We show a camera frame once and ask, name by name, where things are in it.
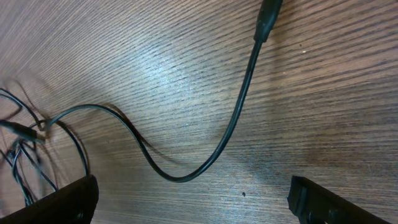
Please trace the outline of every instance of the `black plastic object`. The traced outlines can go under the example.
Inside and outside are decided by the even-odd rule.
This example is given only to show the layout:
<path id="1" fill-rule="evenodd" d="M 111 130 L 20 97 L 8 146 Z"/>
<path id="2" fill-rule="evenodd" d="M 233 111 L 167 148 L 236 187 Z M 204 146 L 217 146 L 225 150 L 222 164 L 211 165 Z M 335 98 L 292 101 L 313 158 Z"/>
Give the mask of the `black plastic object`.
<path id="1" fill-rule="evenodd" d="M 287 201 L 301 224 L 388 223 L 305 177 L 292 177 Z"/>
<path id="2" fill-rule="evenodd" d="M 257 17 L 256 33 L 254 40 L 265 42 L 278 17 L 282 0 L 263 0 L 260 13 Z"/>
<path id="3" fill-rule="evenodd" d="M 98 202 L 93 175 L 77 180 L 33 205 L 0 219 L 0 224 L 89 224 Z"/>

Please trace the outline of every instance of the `cable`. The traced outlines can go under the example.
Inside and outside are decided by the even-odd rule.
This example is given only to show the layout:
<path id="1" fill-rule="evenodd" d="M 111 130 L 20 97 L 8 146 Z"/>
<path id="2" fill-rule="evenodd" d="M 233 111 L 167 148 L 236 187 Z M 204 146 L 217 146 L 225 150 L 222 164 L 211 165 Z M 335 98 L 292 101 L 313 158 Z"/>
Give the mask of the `cable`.
<path id="1" fill-rule="evenodd" d="M 243 103 L 244 103 L 244 99 L 246 97 L 246 94 L 248 93 L 249 90 L 249 85 L 250 85 L 250 80 L 251 77 L 253 75 L 253 71 L 254 71 L 254 67 L 256 65 L 256 60 L 257 57 L 259 55 L 260 49 L 261 49 L 261 45 L 262 42 L 256 42 L 256 44 L 253 47 L 253 51 L 252 54 L 250 56 L 250 60 L 249 60 L 249 65 L 248 68 L 246 70 L 246 75 L 244 76 L 243 79 L 243 84 L 241 87 L 241 91 L 239 92 L 239 96 L 238 96 L 238 100 L 236 102 L 235 105 L 235 109 L 234 112 L 232 114 L 231 120 L 229 121 L 228 127 L 226 128 L 226 131 L 223 135 L 223 137 L 221 138 L 220 143 L 218 144 L 217 148 L 215 149 L 215 151 L 212 153 L 212 155 L 195 171 L 193 171 L 192 173 L 185 175 L 183 177 L 174 177 L 171 175 L 168 175 L 167 173 L 165 173 L 152 159 L 152 157 L 150 156 L 148 150 L 146 149 L 144 143 L 141 141 L 141 139 L 138 137 L 138 133 L 136 133 L 135 129 L 129 124 L 129 122 L 125 121 L 124 118 L 118 114 L 117 112 L 101 106 L 101 105 L 79 105 L 79 106 L 74 106 L 62 113 L 60 113 L 58 116 L 54 117 L 52 120 L 50 120 L 46 127 L 50 128 L 51 125 L 53 125 L 54 123 L 58 122 L 61 118 L 63 118 L 64 116 L 76 111 L 76 110 L 82 110 L 82 109 L 88 109 L 88 108 L 92 108 L 92 109 L 98 109 L 101 111 L 105 111 L 111 115 L 113 115 L 115 118 L 117 118 L 120 122 L 122 122 L 122 124 L 130 131 L 130 133 L 134 136 L 134 139 L 137 141 L 142 153 L 144 154 L 145 158 L 147 159 L 148 163 L 150 164 L 150 166 L 156 171 L 156 173 L 158 173 L 160 176 L 162 176 L 163 178 L 165 178 L 166 180 L 169 180 L 171 182 L 176 182 L 176 183 L 183 183 L 183 182 L 188 182 L 196 177 L 198 177 L 200 174 L 202 174 L 204 171 L 207 170 L 207 168 L 209 168 L 216 160 L 217 158 L 220 156 L 220 154 L 223 152 L 226 144 L 228 143 L 229 139 L 231 138 L 231 135 L 234 131 L 234 128 L 236 126 L 236 123 L 238 122 L 238 118 L 239 115 L 241 114 L 242 111 L 242 107 L 243 107 Z"/>
<path id="2" fill-rule="evenodd" d="M 246 69 L 246 74 L 243 78 L 243 83 L 242 87 L 240 89 L 238 99 L 235 104 L 235 108 L 233 111 L 233 114 L 231 116 L 231 119 L 229 121 L 229 124 L 224 132 L 223 137 L 221 138 L 220 142 L 218 143 L 216 149 L 212 153 L 212 155 L 196 170 L 191 172 L 188 175 L 185 175 L 183 177 L 174 177 L 171 176 L 167 173 L 165 173 L 153 160 L 153 158 L 150 156 L 148 150 L 146 149 L 144 143 L 142 142 L 142 139 L 140 138 L 139 133 L 135 130 L 135 128 L 132 126 L 132 124 L 127 120 L 127 118 L 123 118 L 119 113 L 117 113 L 114 110 L 111 110 L 105 106 L 101 105 L 94 105 L 94 104 L 85 104 L 85 105 L 78 105 L 74 106 L 68 110 L 65 110 L 64 112 L 60 113 L 53 119 L 44 119 L 44 120 L 39 120 L 36 114 L 20 99 L 18 99 L 16 96 L 12 95 L 9 91 L 1 89 L 0 91 L 5 93 L 5 94 L 0 94 L 0 97 L 7 98 L 8 100 L 11 100 L 14 102 L 19 109 L 17 110 L 17 113 L 21 110 L 21 108 L 26 109 L 29 114 L 33 117 L 35 123 L 30 125 L 29 127 L 23 126 L 18 123 L 13 123 L 10 121 L 7 121 L 6 119 L 0 120 L 0 126 L 4 126 L 8 130 L 16 133 L 19 137 L 12 143 L 12 147 L 10 151 L 7 151 L 7 154 L 1 152 L 1 155 L 7 163 L 12 167 L 12 173 L 14 175 L 14 178 L 16 179 L 17 183 L 21 186 L 22 192 L 24 193 L 25 197 L 25 203 L 27 205 L 32 204 L 34 202 L 34 199 L 32 197 L 32 194 L 29 192 L 27 187 L 25 186 L 25 183 L 23 183 L 21 176 L 18 173 L 18 168 L 16 165 L 16 162 L 18 160 L 18 157 L 20 156 L 21 152 L 28 158 L 28 160 L 32 163 L 32 165 L 38 170 L 39 174 L 53 187 L 53 189 L 56 191 L 57 187 L 52 183 L 52 181 L 40 170 L 40 167 L 35 163 L 35 161 L 30 157 L 30 155 L 27 153 L 25 147 L 30 149 L 32 152 L 36 153 L 36 143 L 40 143 L 41 136 L 37 134 L 35 130 L 33 130 L 33 127 L 37 126 L 39 131 L 49 131 L 50 128 L 54 125 L 57 124 L 59 125 L 71 138 L 73 143 L 75 144 L 77 151 L 81 157 L 81 161 L 83 163 L 83 167 L 85 170 L 85 175 L 89 175 L 89 167 L 87 164 L 86 157 L 83 153 L 82 146 L 80 143 L 77 141 L 77 137 L 68 129 L 66 124 L 61 122 L 61 118 L 64 116 L 77 111 L 77 110 L 83 110 L 83 109 L 97 109 L 101 110 L 104 112 L 109 113 L 110 115 L 114 116 L 117 118 L 122 124 L 130 131 L 136 142 L 138 143 L 143 155 L 147 159 L 148 163 L 150 166 L 158 173 L 161 177 L 163 177 L 166 180 L 169 180 L 171 182 L 176 182 L 176 183 L 183 183 L 183 182 L 188 182 L 190 180 L 193 180 L 194 178 L 198 177 L 200 174 L 204 173 L 216 160 L 217 158 L 221 155 L 223 152 L 224 148 L 226 147 L 229 139 L 231 138 L 231 135 L 235 129 L 236 123 L 238 122 L 239 115 L 242 112 L 243 104 L 244 104 L 244 99 L 248 93 L 249 86 L 250 86 L 250 81 L 253 75 L 254 68 L 256 66 L 256 61 L 259 55 L 259 52 L 261 50 L 261 45 L 263 42 L 266 42 L 269 33 L 271 29 L 273 28 L 275 21 L 277 19 L 278 13 L 280 11 L 280 7 L 282 5 L 282 0 L 263 0 L 260 8 L 260 13 L 257 17 L 257 24 L 256 24 L 256 33 L 254 35 L 254 40 L 255 44 L 253 47 L 253 50 L 251 52 L 250 58 L 249 58 L 249 63 L 248 67 Z M 11 114 L 8 116 L 8 118 L 13 117 L 15 113 Z M 33 147 L 30 147 L 28 142 L 33 143 Z"/>

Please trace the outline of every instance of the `plug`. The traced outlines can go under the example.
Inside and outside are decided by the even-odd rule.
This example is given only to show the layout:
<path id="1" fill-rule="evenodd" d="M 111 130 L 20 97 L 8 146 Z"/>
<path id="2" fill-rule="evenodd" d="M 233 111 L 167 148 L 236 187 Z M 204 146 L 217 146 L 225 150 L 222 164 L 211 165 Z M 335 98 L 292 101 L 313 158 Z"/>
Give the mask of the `plug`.
<path id="1" fill-rule="evenodd" d="M 267 41 L 281 6 L 282 0 L 263 0 L 260 13 L 257 17 L 256 33 L 254 34 L 254 40 L 256 42 Z"/>
<path id="2" fill-rule="evenodd" d="M 0 120 L 0 126 L 7 128 L 10 132 L 18 135 L 22 139 L 44 143 L 44 137 L 37 134 L 36 130 L 33 130 L 32 128 L 29 128 L 27 126 L 23 126 L 19 123 L 6 120 Z"/>

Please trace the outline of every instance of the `desk surface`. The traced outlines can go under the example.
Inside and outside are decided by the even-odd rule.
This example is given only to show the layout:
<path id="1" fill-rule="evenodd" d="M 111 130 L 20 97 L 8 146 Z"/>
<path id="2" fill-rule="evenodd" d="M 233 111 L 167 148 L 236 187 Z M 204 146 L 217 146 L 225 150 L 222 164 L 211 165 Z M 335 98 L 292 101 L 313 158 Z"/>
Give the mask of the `desk surface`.
<path id="1" fill-rule="evenodd" d="M 117 106 L 161 168 L 184 175 L 225 130 L 260 4 L 3 0 L 1 85 L 47 116 Z M 298 223 L 286 200 L 292 175 L 398 222 L 397 15 L 395 0 L 284 1 L 230 142 L 186 184 L 159 177 L 109 115 L 67 116 L 98 178 L 93 223 Z M 83 175 L 66 135 L 54 130 L 50 145 L 60 185 Z M 24 203 L 0 169 L 6 215 Z"/>

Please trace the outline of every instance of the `black wire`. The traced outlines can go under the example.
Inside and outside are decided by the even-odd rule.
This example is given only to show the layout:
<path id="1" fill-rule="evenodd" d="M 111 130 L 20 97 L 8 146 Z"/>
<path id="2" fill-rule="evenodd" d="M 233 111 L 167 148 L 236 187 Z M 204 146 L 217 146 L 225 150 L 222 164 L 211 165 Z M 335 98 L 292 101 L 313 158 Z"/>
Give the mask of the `black wire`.
<path id="1" fill-rule="evenodd" d="M 122 122 L 122 124 L 127 127 L 127 129 L 130 131 L 130 133 L 133 135 L 134 139 L 137 141 L 142 153 L 144 154 L 145 158 L 147 159 L 148 163 L 150 164 L 150 166 L 156 171 L 156 173 L 158 173 L 160 176 L 162 176 L 163 178 L 165 178 L 166 180 L 172 181 L 172 182 L 178 182 L 178 183 L 182 183 L 182 182 L 188 182 L 190 180 L 193 180 L 194 178 L 198 177 L 200 174 L 202 174 L 204 171 L 207 170 L 207 168 L 209 168 L 216 160 L 217 158 L 220 156 L 220 154 L 223 152 L 225 146 L 227 145 L 229 139 L 231 138 L 231 135 L 235 129 L 236 123 L 238 122 L 238 118 L 239 115 L 241 114 L 242 108 L 243 108 L 243 103 L 244 103 L 244 99 L 246 97 L 246 94 L 249 90 L 249 85 L 250 85 L 250 81 L 253 75 L 253 71 L 254 71 L 254 67 L 256 65 L 256 61 L 257 61 L 257 57 L 259 55 L 260 49 L 261 49 L 261 45 L 262 45 L 262 41 L 257 41 L 254 44 L 252 53 L 250 55 L 250 59 L 249 59 L 249 63 L 248 63 L 248 67 L 246 70 L 246 74 L 244 76 L 243 79 L 243 84 L 241 87 L 241 90 L 239 92 L 238 95 L 238 100 L 236 102 L 232 117 L 229 121 L 228 127 L 226 128 L 226 131 L 223 135 L 223 137 L 221 138 L 219 144 L 217 145 L 216 149 L 214 150 L 214 152 L 212 153 L 212 155 L 195 171 L 193 171 L 192 173 L 185 175 L 183 177 L 174 177 L 171 175 L 168 175 L 167 173 L 165 173 L 152 159 L 152 157 L 150 156 L 148 150 L 146 149 L 144 143 L 142 142 L 141 138 L 139 137 L 139 133 L 135 130 L 135 128 L 132 126 L 132 124 L 126 120 L 125 118 L 123 118 L 119 113 L 105 107 L 105 106 L 101 106 L 101 105 L 92 105 L 92 104 L 87 104 L 87 105 L 79 105 L 79 106 L 74 106 L 62 113 L 60 113 L 58 116 L 54 117 L 53 119 L 46 119 L 46 120 L 41 120 L 39 121 L 38 117 L 35 115 L 35 113 L 24 103 L 22 102 L 20 99 L 18 99 L 16 96 L 14 96 L 13 94 L 9 93 L 7 90 L 4 90 L 2 88 L 0 88 L 0 91 L 7 93 L 7 95 L 3 95 L 0 94 L 0 97 L 5 97 L 8 100 L 13 101 L 18 107 L 18 111 L 16 113 L 18 113 L 21 108 L 25 108 L 29 114 L 33 117 L 33 119 L 35 120 L 35 123 L 32 124 L 30 126 L 30 128 L 33 128 L 35 126 L 38 127 L 38 129 L 40 131 L 48 131 L 52 125 L 57 124 L 59 125 L 68 135 L 69 137 L 72 139 L 73 143 L 75 144 L 78 153 L 81 157 L 81 161 L 83 163 L 83 168 L 85 170 L 85 175 L 89 174 L 89 168 L 88 168 L 88 164 L 87 164 L 87 160 L 86 157 L 83 153 L 83 149 L 80 146 L 80 143 L 77 141 L 76 137 L 74 136 L 74 134 L 67 128 L 66 124 L 64 124 L 63 122 L 60 121 L 61 118 L 63 118 L 64 116 L 76 111 L 76 110 L 82 110 L 82 109 L 88 109 L 88 108 L 92 108 L 92 109 L 97 109 L 97 110 L 101 110 L 101 111 L 105 111 L 111 115 L 113 115 L 115 118 L 117 118 L 120 122 Z M 30 157 L 30 155 L 26 152 L 25 147 L 28 147 L 29 149 L 31 149 L 32 151 L 35 151 L 35 144 L 34 144 L 34 148 L 31 148 L 26 142 L 24 142 L 24 140 L 17 138 L 13 143 L 12 143 L 12 150 L 11 150 L 11 155 L 13 155 L 13 162 L 11 162 L 8 158 L 7 155 L 5 155 L 2 151 L 1 151 L 1 155 L 3 156 L 3 158 L 5 158 L 5 160 L 7 161 L 7 163 L 9 163 L 9 165 L 12 167 L 12 173 L 13 176 L 15 178 L 15 180 L 17 181 L 17 183 L 20 185 L 22 192 L 24 194 L 24 198 L 25 198 L 25 204 L 31 205 L 34 203 L 34 199 L 32 197 L 32 194 L 29 192 L 29 189 L 24 185 L 21 176 L 18 173 L 18 168 L 17 168 L 17 160 L 18 157 L 20 156 L 21 152 L 23 152 L 25 154 L 25 156 L 30 160 L 30 162 L 33 164 L 33 166 L 39 171 L 39 174 L 53 187 L 54 190 L 57 190 L 57 187 L 52 183 L 52 181 L 40 170 L 40 167 L 34 162 L 34 160 Z"/>
<path id="2" fill-rule="evenodd" d="M 129 124 L 129 122 L 125 121 L 124 118 L 121 115 L 119 115 L 117 112 L 115 112 L 107 107 L 104 107 L 101 105 L 92 105 L 92 104 L 74 106 L 74 107 L 70 108 L 69 110 L 66 110 L 66 111 L 60 113 L 58 116 L 54 117 L 52 120 L 50 120 L 47 123 L 46 127 L 48 129 L 49 127 L 51 127 L 51 125 L 58 122 L 62 117 L 66 116 L 67 114 L 70 114 L 76 110 L 93 108 L 93 109 L 105 111 L 105 112 L 113 115 L 115 118 L 117 118 L 130 131 L 130 133 L 134 136 L 134 139 L 137 141 L 137 143 L 138 143 L 142 153 L 144 154 L 145 158 L 147 159 L 148 163 L 156 171 L 156 173 L 158 173 L 160 176 L 162 176 L 166 180 L 169 180 L 172 182 L 177 182 L 177 183 L 188 182 L 188 181 L 193 180 L 194 178 L 198 177 L 204 171 L 206 171 L 207 168 L 209 168 L 217 160 L 217 158 L 220 156 L 220 154 L 223 152 L 225 146 L 227 145 L 227 143 L 234 131 L 236 123 L 238 122 L 239 115 L 241 114 L 244 99 L 246 97 L 246 94 L 248 93 L 251 77 L 253 75 L 254 67 L 256 66 L 257 57 L 261 50 L 261 45 L 262 45 L 262 42 L 256 42 L 254 44 L 254 47 L 253 47 L 253 50 L 252 50 L 252 53 L 251 53 L 251 56 L 249 59 L 249 64 L 248 64 L 248 67 L 246 70 L 246 74 L 243 79 L 241 91 L 239 92 L 238 100 L 235 105 L 235 109 L 233 111 L 231 120 L 229 121 L 228 127 L 226 128 L 226 131 L 220 140 L 220 143 L 218 144 L 217 148 L 212 153 L 212 155 L 198 169 L 196 169 L 192 173 L 185 175 L 183 177 L 174 177 L 174 176 L 171 176 L 171 175 L 168 175 L 167 173 L 165 173 L 151 158 L 145 145 L 142 143 L 141 139 L 138 137 L 139 135 L 138 135 L 138 133 L 136 133 L 134 127 L 132 127 Z"/>
<path id="3" fill-rule="evenodd" d="M 18 106 L 18 109 L 17 109 L 16 111 L 14 111 L 14 112 L 13 112 L 12 114 L 10 114 L 9 116 L 7 116 L 7 117 L 5 117 L 5 118 L 1 118 L 1 119 L 4 119 L 4 120 L 11 119 L 11 118 L 13 118 L 15 115 L 17 115 L 19 112 L 21 112 L 22 106 L 19 105 L 16 101 L 14 101 L 10 96 L 4 95 L 4 94 L 0 94 L 0 97 L 5 98 L 5 99 L 7 99 L 7 100 L 9 100 L 9 101 L 12 101 L 12 102 L 16 103 L 16 105 Z"/>

